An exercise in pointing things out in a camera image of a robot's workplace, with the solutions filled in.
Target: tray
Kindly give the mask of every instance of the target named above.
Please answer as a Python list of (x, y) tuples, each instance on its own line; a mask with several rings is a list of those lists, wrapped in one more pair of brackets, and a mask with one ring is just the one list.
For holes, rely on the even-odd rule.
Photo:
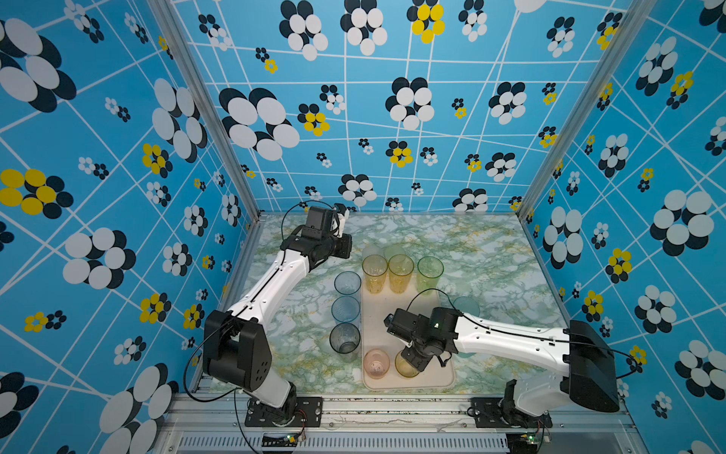
[[(383, 320), (388, 314), (393, 314), (399, 307), (406, 309), (406, 306), (417, 294), (415, 273), (406, 291), (400, 294), (392, 292), (388, 287), (388, 282), (386, 282), (383, 291), (372, 295), (366, 289), (365, 282), (363, 282), (361, 288), (361, 358), (364, 358), (365, 354), (371, 349), (382, 349), (391, 359), (391, 366), (387, 374), (382, 378), (370, 378), (363, 370), (363, 384), (368, 389), (373, 391), (383, 391), (385, 389), (441, 389), (454, 384), (454, 359), (451, 359), (443, 368), (434, 358), (422, 373), (413, 378), (403, 377), (396, 370), (396, 354), (405, 345), (401, 339), (386, 332)], [(416, 298), (409, 311), (428, 317), (431, 310), (439, 304), (439, 293), (432, 291), (430, 295), (421, 295)]]

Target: table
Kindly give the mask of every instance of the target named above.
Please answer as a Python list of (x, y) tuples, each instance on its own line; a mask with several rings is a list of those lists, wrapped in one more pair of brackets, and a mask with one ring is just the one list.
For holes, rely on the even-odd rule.
[[(281, 243), (281, 220), (282, 215), (265, 216), (245, 291), (274, 260)], [(285, 233), (304, 221), (302, 214), (288, 215)], [(371, 242), (383, 248), (400, 244), (415, 262), (427, 255), (439, 258), (445, 268), (439, 288), (452, 300), (471, 296), (479, 301), (481, 317), (528, 326), (566, 326), (516, 216), (354, 214), (346, 223), (346, 233), (353, 237), (351, 258), (331, 258), (307, 275), (282, 304), (266, 332), (274, 366), (297, 386), (298, 393), (372, 393), (361, 380), (361, 362), (341, 361), (328, 341), (336, 324), (330, 314), (338, 297), (333, 287), (335, 276), (343, 271), (362, 276), (361, 252)], [(501, 394), (510, 379), (542, 371), (523, 362), (481, 353), (453, 360), (456, 381), (452, 387), (395, 392)], [(213, 380), (209, 391), (222, 392), (231, 387)]]

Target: clear plastic cup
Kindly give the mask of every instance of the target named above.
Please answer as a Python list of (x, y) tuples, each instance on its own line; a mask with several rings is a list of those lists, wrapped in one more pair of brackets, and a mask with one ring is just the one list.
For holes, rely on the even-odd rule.
[(401, 374), (402, 377), (414, 378), (419, 373), (418, 369), (410, 365), (409, 362), (401, 356), (401, 352), (396, 355), (396, 370)]
[(361, 260), (365, 260), (368, 256), (386, 256), (383, 252), (383, 249), (376, 245), (376, 244), (369, 244), (365, 248), (363, 248), (363, 252), (361, 252)]
[(343, 295), (335, 300), (330, 311), (333, 313), (333, 318), (336, 322), (347, 323), (358, 318), (358, 314), (361, 312), (361, 305), (353, 296)]
[(360, 301), (361, 277), (352, 271), (343, 271), (335, 277), (335, 290), (341, 295), (353, 296)]
[(363, 358), (363, 370), (370, 378), (378, 380), (382, 378), (391, 367), (391, 359), (381, 349), (371, 349)]
[(397, 256), (397, 255), (405, 255), (406, 251), (401, 247), (400, 244), (394, 244), (392, 246), (389, 246), (385, 249), (383, 249), (383, 256), (386, 258), (386, 260), (391, 260), (391, 257)]
[(380, 293), (386, 281), (388, 262), (384, 256), (368, 256), (363, 260), (365, 286), (370, 293)]
[[(441, 260), (436, 257), (426, 256), (418, 261), (417, 268), (416, 288), (418, 291), (424, 291), (427, 288), (436, 288), (439, 284), (439, 278), (444, 273), (444, 264), (441, 263)], [(424, 295), (433, 292), (433, 290), (429, 290)]]
[[(454, 300), (454, 307), (461, 312), (466, 312), (467, 314), (472, 315), (473, 317), (478, 317), (481, 314), (479, 303), (468, 296), (460, 296), (459, 298), (456, 298)], [(469, 358), (475, 354), (476, 353), (459, 353), (459, 357)]]
[(361, 333), (355, 325), (341, 323), (330, 331), (330, 346), (344, 361), (352, 361), (356, 358), (355, 351), (360, 344)]
[(389, 281), (388, 285), (394, 293), (403, 293), (411, 281), (413, 273), (413, 260), (404, 254), (398, 254), (391, 257), (388, 261)]

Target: black cable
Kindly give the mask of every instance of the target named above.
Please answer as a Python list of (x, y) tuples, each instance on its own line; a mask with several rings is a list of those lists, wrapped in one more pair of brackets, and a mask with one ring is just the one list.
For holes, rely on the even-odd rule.
[(633, 370), (631, 370), (631, 371), (630, 371), (630, 372), (628, 372), (628, 373), (624, 373), (624, 374), (623, 374), (623, 375), (621, 375), (621, 376), (617, 376), (617, 377), (615, 377), (615, 379), (617, 380), (617, 379), (619, 379), (619, 378), (625, 378), (625, 377), (627, 377), (628, 375), (632, 375), (632, 374), (634, 374), (634, 373), (636, 373), (636, 372), (637, 372), (637, 368), (636, 368), (636, 369), (633, 369)]
[(537, 451), (536, 452), (539, 452), (539, 450), (542, 449), (542, 442), (544, 442), (544, 440), (545, 440), (545, 431), (543, 429), (542, 430), (542, 436), (539, 438), (539, 446), (537, 447)]
[(240, 423), (240, 414), (237, 412), (237, 393), (236, 392), (232, 395), (232, 401), (234, 402), (234, 416), (235, 416), (235, 418), (237, 418), (237, 427), (240, 428), (240, 433), (242, 434), (242, 438), (245, 439), (245, 441), (247, 442), (247, 446), (250, 447), (250, 449), (252, 450), (253, 453), (260, 454), (260, 452), (257, 451), (252, 446), (252, 443), (250, 443), (250, 440), (247, 439), (247, 435), (245, 435), (245, 432), (242, 430), (242, 424)]
[(411, 300), (411, 302), (409, 303), (409, 305), (408, 305), (408, 306), (406, 306), (406, 312), (408, 312), (408, 309), (409, 309), (409, 308), (411, 307), (411, 304), (413, 304), (413, 300), (414, 300), (414, 299), (418, 298), (418, 296), (419, 296), (420, 294), (422, 294), (423, 292), (425, 292), (425, 291), (429, 291), (429, 290), (435, 290), (435, 291), (438, 291), (438, 292), (441, 292), (441, 293), (443, 293), (443, 294), (444, 294), (444, 295), (446, 295), (446, 297), (448, 298), (448, 300), (449, 300), (449, 303), (451, 303), (451, 302), (452, 302), (451, 298), (449, 298), (449, 295), (448, 295), (448, 294), (447, 294), (447, 293), (446, 293), (445, 291), (443, 291), (443, 290), (439, 290), (439, 289), (437, 289), (437, 288), (427, 288), (426, 290), (423, 290), (423, 291), (420, 291), (420, 292), (418, 292), (418, 295), (416, 295), (416, 296), (414, 296), (414, 297), (413, 297), (413, 299)]
[[(496, 332), (496, 333), (502, 333), (502, 334), (509, 334), (510, 336), (519, 336), (519, 337), (526, 337), (526, 338), (528, 338), (528, 339), (536, 339), (536, 340), (538, 340), (538, 341), (546, 341), (546, 342), (560, 342), (560, 343), (563, 343), (563, 344), (575, 344), (575, 345), (585, 345), (585, 346), (591, 346), (591, 347), (594, 347), (594, 348), (596, 348), (596, 349), (600, 349), (600, 350), (605, 350), (605, 351), (608, 351), (608, 352), (613, 352), (613, 353), (619, 353), (619, 354), (622, 354), (623, 356), (625, 356), (625, 357), (628, 357), (628, 358), (630, 358), (631, 360), (633, 360), (634, 362), (636, 362), (636, 359), (635, 359), (635, 358), (634, 358), (634, 357), (633, 357), (632, 355), (630, 355), (630, 354), (627, 354), (627, 353), (625, 353), (625, 352), (621, 352), (620, 350), (615, 350), (615, 349), (612, 349), (612, 348), (610, 348), (610, 347), (604, 347), (604, 346), (597, 346), (597, 345), (594, 345), (594, 344), (588, 344), (587, 342), (578, 342), (578, 341), (564, 341), (564, 340), (560, 340), (560, 339), (548, 339), (548, 338), (545, 338), (545, 337), (539, 337), (539, 336), (530, 336), (530, 335), (528, 335), (528, 334), (520, 334), (520, 333), (512, 333), (512, 332), (510, 332), (510, 331), (502, 331), (502, 330), (498, 330), (498, 329), (496, 329), (496, 328), (491, 328), (491, 327), (489, 327), (489, 326), (484, 326), (484, 325), (482, 325), (482, 324), (480, 324), (480, 323), (477, 323), (477, 322), (476, 322), (475, 320), (471, 320), (471, 319), (470, 319), (469, 317), (467, 317), (467, 316), (466, 316), (466, 314), (465, 314), (464, 312), (461, 312), (461, 311), (460, 311), (459, 309), (457, 309), (457, 308), (456, 308), (456, 306), (454, 306), (454, 303), (452, 303), (452, 299), (451, 299), (451, 298), (449, 297), (449, 294), (448, 294), (448, 293), (446, 293), (445, 291), (443, 291), (443, 290), (439, 290), (439, 289), (437, 289), (437, 288), (427, 288), (426, 290), (424, 290), (424, 291), (422, 291), (422, 292), (419, 292), (419, 294), (418, 294), (418, 295), (416, 295), (416, 296), (414, 296), (414, 297), (413, 297), (413, 299), (412, 299), (412, 300), (411, 300), (411, 302), (409, 303), (408, 307), (406, 308), (406, 311), (408, 311), (409, 307), (411, 307), (411, 303), (413, 303), (413, 300), (414, 300), (414, 299), (416, 299), (416, 298), (417, 298), (417, 297), (418, 297), (418, 296), (419, 296), (420, 294), (422, 294), (423, 292), (425, 292), (425, 291), (429, 291), (429, 290), (436, 290), (436, 291), (438, 291), (438, 292), (441, 292), (441, 293), (443, 293), (444, 295), (446, 295), (446, 299), (448, 299), (448, 300), (449, 300), (449, 304), (451, 304), (451, 306), (452, 306), (452, 307), (454, 308), (454, 310), (458, 311), (458, 312), (459, 312), (459, 313), (461, 314), (461, 316), (462, 316), (462, 317), (464, 317), (464, 318), (465, 318), (466, 320), (469, 320), (469, 321), (470, 321), (470, 322), (472, 322), (472, 323), (473, 323), (474, 325), (477, 325), (477, 326), (479, 326), (479, 327), (481, 327), (481, 328), (484, 328), (484, 329), (486, 329), (486, 330), (489, 330), (489, 331), (494, 331), (494, 332)], [(630, 375), (631, 373), (634, 373), (634, 370), (631, 370), (631, 371), (630, 371), (629, 373), (626, 373), (626, 374), (624, 374), (624, 375), (622, 375), (622, 376), (616, 377), (616, 379), (618, 379), (618, 378), (623, 378), (623, 377), (626, 377), (626, 376)]]
[(215, 334), (217, 334), (217, 332), (219, 330), (221, 330), (223, 327), (224, 327), (224, 324), (222, 324), (219, 328), (217, 328), (216, 330), (214, 330), (209, 336), (207, 336), (206, 339), (204, 339), (199, 345), (197, 345), (197, 349), (194, 351), (194, 353), (192, 353), (192, 356), (189, 357), (189, 359), (187, 361), (187, 365), (184, 366), (184, 374), (182, 375), (182, 378), (181, 378), (181, 384), (184, 386), (184, 392), (187, 393), (187, 396), (189, 396), (192, 400), (196, 400), (197, 402), (202, 402), (202, 403), (214, 402), (215, 400), (219, 400), (222, 397), (228, 395), (230, 392), (233, 392), (233, 391), (239, 389), (239, 388), (234, 388), (232, 391), (225, 392), (224, 394), (219, 395), (219, 396), (217, 396), (217, 397), (215, 397), (213, 399), (205, 400), (205, 399), (199, 399), (197, 397), (192, 396), (192, 393), (189, 392), (189, 388), (187, 388), (187, 370), (189, 370), (189, 364), (192, 362), (192, 358), (194, 357), (194, 355), (197, 354), (197, 352), (199, 351), (199, 349), (202, 348), (202, 345), (204, 345), (204, 343), (207, 340), (209, 340), (210, 337), (212, 337)]

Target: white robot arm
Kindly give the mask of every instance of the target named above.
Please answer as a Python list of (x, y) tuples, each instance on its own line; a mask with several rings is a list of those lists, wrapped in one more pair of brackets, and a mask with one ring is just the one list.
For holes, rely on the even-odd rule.
[[(312, 207), (280, 246), (264, 276), (227, 312), (212, 311), (205, 321), (205, 373), (236, 384), (264, 407), (270, 420), (285, 423), (295, 411), (295, 385), (272, 368), (265, 329), (282, 302), (310, 271), (331, 256), (347, 259), (351, 236), (343, 229), (348, 210)], [(239, 334), (239, 341), (233, 338)]]
[(547, 411), (572, 402), (607, 413), (620, 409), (613, 352), (585, 322), (531, 328), (437, 307), (431, 317), (397, 309), (384, 323), (406, 344), (402, 357), (421, 372), (433, 357), (445, 365), (444, 352), (495, 354), (548, 369), (507, 383), (496, 417), (511, 426), (551, 426)]

